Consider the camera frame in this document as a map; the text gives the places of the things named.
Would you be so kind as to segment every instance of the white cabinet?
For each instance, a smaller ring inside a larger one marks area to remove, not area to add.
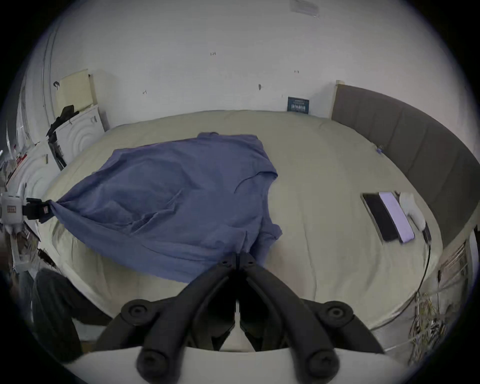
[[[57,133],[57,144],[62,152],[63,160],[66,164],[69,164],[83,150],[98,141],[105,132],[98,114],[98,105],[73,116],[59,126],[55,132]]]

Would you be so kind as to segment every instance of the mattress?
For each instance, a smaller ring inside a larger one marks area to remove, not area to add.
[[[367,139],[337,122],[292,112],[206,111],[119,126],[82,152],[50,185],[57,200],[98,170],[118,148],[181,140],[200,132],[255,134],[278,171],[268,195],[283,235],[265,267],[298,296],[349,304],[368,326],[392,316],[418,288],[427,247],[383,243],[360,198],[363,192],[414,193],[432,233],[428,274],[442,252],[432,212],[405,175]],[[56,218],[39,225],[41,245],[62,273],[110,316],[133,299],[177,295],[184,283],[138,273],[88,249]]]

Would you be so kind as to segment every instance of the tangled wires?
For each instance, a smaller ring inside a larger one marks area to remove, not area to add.
[[[413,343],[412,353],[408,360],[409,365],[425,358],[442,339],[446,330],[446,323],[442,320],[443,316],[432,305],[427,294],[420,296],[417,293],[416,302],[415,317],[408,334]]]

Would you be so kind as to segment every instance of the gray headboard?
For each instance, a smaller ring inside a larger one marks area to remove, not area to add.
[[[432,210],[446,247],[480,200],[480,164],[469,149],[422,111],[367,89],[338,85],[332,120],[383,147]]]

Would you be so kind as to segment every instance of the black phone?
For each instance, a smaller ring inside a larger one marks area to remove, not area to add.
[[[378,193],[362,193],[362,200],[372,216],[373,223],[383,241],[398,239],[398,232]]]

